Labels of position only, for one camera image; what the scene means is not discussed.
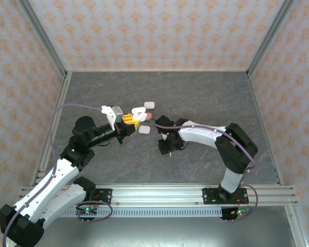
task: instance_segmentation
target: white block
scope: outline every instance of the white block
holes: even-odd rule
[[[150,133],[151,128],[149,126],[139,126],[139,133],[148,135]]]
[[[155,103],[152,102],[152,101],[144,102],[144,107],[145,107],[145,109],[154,109],[155,108]]]

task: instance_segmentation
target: gray marble surface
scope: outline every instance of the gray marble surface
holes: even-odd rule
[[[127,113],[154,101],[154,118],[187,118],[199,124],[239,124],[259,148],[258,168],[248,183],[276,183],[277,178],[265,142],[246,73],[242,72],[80,72],[72,73],[65,103],[94,106],[118,105]],[[97,126],[107,123],[101,112],[83,108],[63,109],[55,138],[58,154],[72,136],[75,121],[84,115]],[[80,175],[94,183],[220,183],[226,167],[217,150],[189,143],[183,151],[161,155],[161,135],[151,126],[149,135],[135,132],[119,145],[95,147],[95,157]]]

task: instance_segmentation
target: floral wallpaper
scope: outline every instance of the floral wallpaper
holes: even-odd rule
[[[309,0],[296,0],[252,77],[286,184],[297,186],[309,231]]]
[[[283,0],[31,0],[67,70],[246,70]]]
[[[18,2],[1,0],[0,208],[29,186],[61,81]]]

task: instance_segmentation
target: enclosure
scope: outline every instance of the enclosure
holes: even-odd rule
[[[233,225],[191,213],[224,177],[221,156],[193,142],[162,155],[146,121],[150,134],[94,148],[78,175],[112,188],[117,212],[142,217],[84,226],[65,213],[37,246],[309,246],[309,0],[0,1],[0,208],[51,171],[54,109],[129,113],[145,101],[154,118],[240,125],[259,149],[245,178],[257,212]],[[107,123],[84,108],[55,115],[57,154],[85,115]],[[143,217],[162,209],[179,217]]]

